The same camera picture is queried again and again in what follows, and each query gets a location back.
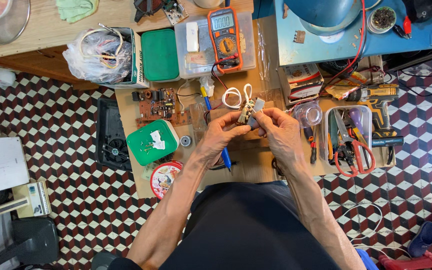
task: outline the person's right hand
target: person's right hand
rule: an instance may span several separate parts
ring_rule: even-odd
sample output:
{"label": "person's right hand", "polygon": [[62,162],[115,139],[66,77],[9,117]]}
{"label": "person's right hand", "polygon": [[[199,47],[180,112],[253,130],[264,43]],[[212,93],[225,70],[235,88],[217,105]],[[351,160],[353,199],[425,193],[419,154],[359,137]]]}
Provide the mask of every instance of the person's right hand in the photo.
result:
{"label": "person's right hand", "polygon": [[267,134],[269,148],[278,164],[285,167],[306,164],[298,120],[275,107],[264,108],[253,117],[258,122],[254,126],[259,127],[258,135]]}

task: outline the person's left hand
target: person's left hand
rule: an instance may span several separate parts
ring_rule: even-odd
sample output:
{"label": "person's left hand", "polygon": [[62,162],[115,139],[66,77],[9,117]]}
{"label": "person's left hand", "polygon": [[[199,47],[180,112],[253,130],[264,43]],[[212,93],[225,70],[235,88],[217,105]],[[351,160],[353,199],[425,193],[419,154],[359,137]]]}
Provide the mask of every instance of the person's left hand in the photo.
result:
{"label": "person's left hand", "polygon": [[207,162],[208,168],[218,161],[221,151],[223,151],[232,138],[251,131],[251,126],[248,125],[230,127],[238,121],[240,115],[240,111],[229,112],[212,120],[208,124],[204,137],[194,150],[195,153],[201,155]]}

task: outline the black shirt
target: black shirt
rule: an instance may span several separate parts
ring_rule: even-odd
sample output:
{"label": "black shirt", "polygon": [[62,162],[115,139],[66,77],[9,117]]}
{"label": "black shirt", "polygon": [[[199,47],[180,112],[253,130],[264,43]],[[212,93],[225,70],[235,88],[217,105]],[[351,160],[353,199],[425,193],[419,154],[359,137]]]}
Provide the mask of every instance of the black shirt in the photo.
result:
{"label": "black shirt", "polygon": [[[141,269],[125,258],[109,270]],[[176,247],[159,269],[340,269],[301,224],[289,188],[227,182],[207,187],[191,206]]]}

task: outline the digital multimeter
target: digital multimeter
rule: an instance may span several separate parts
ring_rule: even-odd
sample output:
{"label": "digital multimeter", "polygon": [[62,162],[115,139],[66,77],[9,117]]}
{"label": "digital multimeter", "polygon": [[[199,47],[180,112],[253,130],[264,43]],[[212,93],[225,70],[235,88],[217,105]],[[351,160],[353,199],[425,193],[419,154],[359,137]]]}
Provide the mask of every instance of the digital multimeter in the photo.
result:
{"label": "digital multimeter", "polygon": [[213,43],[215,60],[234,56],[237,58],[217,65],[220,73],[241,70],[243,59],[240,48],[240,30],[236,11],[232,7],[216,9],[208,13],[208,29]]}

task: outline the circuit board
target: circuit board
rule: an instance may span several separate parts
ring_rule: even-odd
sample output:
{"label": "circuit board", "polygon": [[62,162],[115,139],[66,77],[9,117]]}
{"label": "circuit board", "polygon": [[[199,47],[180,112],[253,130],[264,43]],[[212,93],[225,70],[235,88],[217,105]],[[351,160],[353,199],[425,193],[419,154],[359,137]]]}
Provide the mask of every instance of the circuit board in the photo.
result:
{"label": "circuit board", "polygon": [[163,6],[163,11],[171,22],[171,25],[175,25],[189,16],[183,5],[177,0],[166,0]]}
{"label": "circuit board", "polygon": [[163,119],[173,126],[191,124],[191,113],[181,113],[177,95],[172,88],[141,90],[133,92],[133,100],[139,101],[140,118],[136,119],[138,128],[146,126],[154,120]]}

